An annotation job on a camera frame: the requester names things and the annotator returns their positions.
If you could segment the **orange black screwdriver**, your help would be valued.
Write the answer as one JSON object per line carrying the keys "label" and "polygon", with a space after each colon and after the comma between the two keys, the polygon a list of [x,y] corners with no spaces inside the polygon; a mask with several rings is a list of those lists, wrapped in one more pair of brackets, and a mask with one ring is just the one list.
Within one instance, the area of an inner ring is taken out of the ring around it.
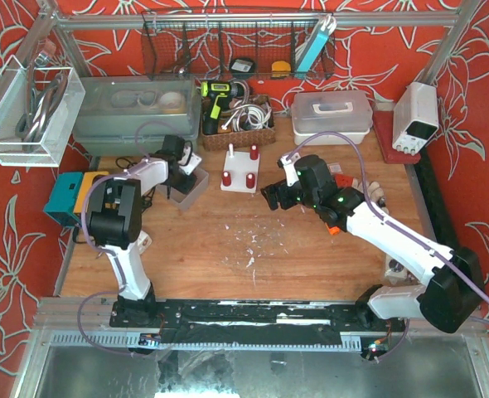
{"label": "orange black screwdriver", "polygon": [[327,229],[330,235],[337,235],[341,232],[341,229],[338,226],[328,227]]}

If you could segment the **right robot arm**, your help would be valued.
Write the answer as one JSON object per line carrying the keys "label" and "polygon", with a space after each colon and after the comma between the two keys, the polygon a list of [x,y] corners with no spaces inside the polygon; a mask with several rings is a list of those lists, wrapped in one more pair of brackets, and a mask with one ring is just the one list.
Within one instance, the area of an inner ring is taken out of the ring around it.
{"label": "right robot arm", "polygon": [[296,205],[313,210],[332,234],[340,231],[372,244],[403,265],[417,284],[374,285],[356,301],[359,318],[423,318],[441,332],[454,333],[480,304],[482,272],[477,255],[430,240],[388,216],[354,187],[339,187],[317,155],[283,156],[282,181],[261,190],[269,208]]}

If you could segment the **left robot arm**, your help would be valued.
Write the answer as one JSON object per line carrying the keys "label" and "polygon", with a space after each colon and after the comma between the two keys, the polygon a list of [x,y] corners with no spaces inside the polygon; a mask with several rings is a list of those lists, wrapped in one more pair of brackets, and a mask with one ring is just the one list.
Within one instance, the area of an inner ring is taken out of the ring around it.
{"label": "left robot arm", "polygon": [[201,158],[192,142],[167,135],[162,147],[121,173],[98,179],[86,194],[81,212],[87,241],[104,252],[118,280],[118,301],[124,305],[148,305],[153,285],[144,272],[138,248],[143,223],[143,194],[160,187],[176,204],[192,201]]}

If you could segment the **white power adapter cube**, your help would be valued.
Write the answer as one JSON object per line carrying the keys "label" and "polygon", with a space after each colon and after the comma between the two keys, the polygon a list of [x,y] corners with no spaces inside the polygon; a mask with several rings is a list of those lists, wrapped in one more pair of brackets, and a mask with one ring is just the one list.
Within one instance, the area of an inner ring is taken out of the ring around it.
{"label": "white power adapter cube", "polygon": [[152,239],[147,232],[140,231],[140,234],[137,239],[137,244],[138,244],[139,251],[142,254],[152,244]]}

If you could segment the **red large spring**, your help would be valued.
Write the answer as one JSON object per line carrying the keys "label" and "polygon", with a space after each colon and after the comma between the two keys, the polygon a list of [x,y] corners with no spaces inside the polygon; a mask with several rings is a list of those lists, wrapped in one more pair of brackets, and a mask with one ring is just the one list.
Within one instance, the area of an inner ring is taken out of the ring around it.
{"label": "red large spring", "polygon": [[255,160],[258,160],[259,159],[259,148],[256,144],[253,144],[251,147],[250,147],[250,151],[249,151],[249,158],[253,161]]}
{"label": "red large spring", "polygon": [[223,188],[229,188],[231,186],[231,173],[228,171],[223,171],[222,177],[221,177],[221,187]]}
{"label": "red large spring", "polygon": [[252,172],[246,175],[245,185],[250,190],[256,189],[256,175]]}

